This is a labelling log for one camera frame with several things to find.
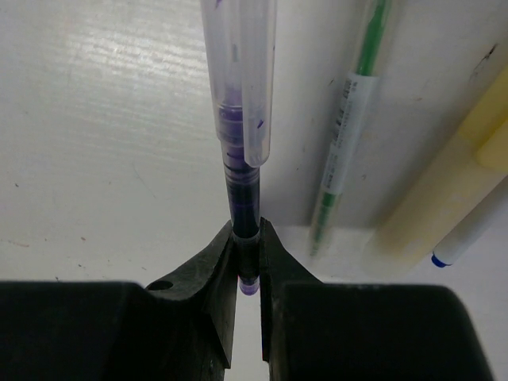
blue tip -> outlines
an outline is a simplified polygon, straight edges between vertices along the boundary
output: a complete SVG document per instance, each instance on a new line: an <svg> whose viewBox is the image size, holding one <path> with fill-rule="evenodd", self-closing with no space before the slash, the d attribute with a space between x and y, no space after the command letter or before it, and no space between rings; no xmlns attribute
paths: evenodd
<svg viewBox="0 0 508 381"><path fill-rule="evenodd" d="M444 262L441 262L435 255L432 253L432 263L438 266L439 268L450 266L449 264L446 264Z"/></svg>

green marker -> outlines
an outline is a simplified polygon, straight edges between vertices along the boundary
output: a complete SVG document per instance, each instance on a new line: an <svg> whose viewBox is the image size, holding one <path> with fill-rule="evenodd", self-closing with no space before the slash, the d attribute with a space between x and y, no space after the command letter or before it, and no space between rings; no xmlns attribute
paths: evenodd
<svg viewBox="0 0 508 381"><path fill-rule="evenodd" d="M321 181L321 189L310 226L310 255L316 256L328 243L331 225L340 204L344 182L360 141L369 103L378 82L381 53L388 46L388 35L395 18L394 8L403 0L371 0L364 10L364 22L352 70L342 92L339 113L334 122L333 140Z"/></svg>

pen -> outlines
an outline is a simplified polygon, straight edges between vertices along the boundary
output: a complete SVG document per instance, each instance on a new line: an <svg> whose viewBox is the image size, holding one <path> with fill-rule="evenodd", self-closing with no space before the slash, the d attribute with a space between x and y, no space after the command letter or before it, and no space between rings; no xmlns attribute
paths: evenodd
<svg viewBox="0 0 508 381"><path fill-rule="evenodd" d="M409 270L508 174L508 67L364 250L375 276Z"/></svg>
<svg viewBox="0 0 508 381"><path fill-rule="evenodd" d="M259 287L260 166L270 153L276 0L201 0L240 287Z"/></svg>
<svg viewBox="0 0 508 381"><path fill-rule="evenodd" d="M364 9L364 21L354 55L352 70L347 74L333 126L333 140L323 172L319 195L310 226L310 255L316 256L330 236L333 217L337 213L344 182L360 141L368 106L378 82L382 63L395 21L392 8L401 1L371 0Z"/></svg>
<svg viewBox="0 0 508 381"><path fill-rule="evenodd" d="M438 267L452 266L462 254L508 210L508 178L485 197L464 220L434 248L432 262Z"/></svg>

screw hole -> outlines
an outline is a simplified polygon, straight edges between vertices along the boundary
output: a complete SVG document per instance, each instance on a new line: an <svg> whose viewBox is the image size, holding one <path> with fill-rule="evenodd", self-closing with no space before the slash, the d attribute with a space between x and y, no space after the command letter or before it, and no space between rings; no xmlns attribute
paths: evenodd
<svg viewBox="0 0 508 381"><path fill-rule="evenodd" d="M163 291L169 290L172 287L173 283L169 282L168 280L157 280L154 283L150 284L148 289L150 291Z"/></svg>

yellow marker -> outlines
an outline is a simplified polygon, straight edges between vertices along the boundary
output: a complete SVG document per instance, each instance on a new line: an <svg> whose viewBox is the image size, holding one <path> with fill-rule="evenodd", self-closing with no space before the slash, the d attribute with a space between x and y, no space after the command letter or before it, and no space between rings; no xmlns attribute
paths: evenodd
<svg viewBox="0 0 508 381"><path fill-rule="evenodd" d="M409 270L506 175L508 67L376 230L364 250L364 269L377 276Z"/></svg>

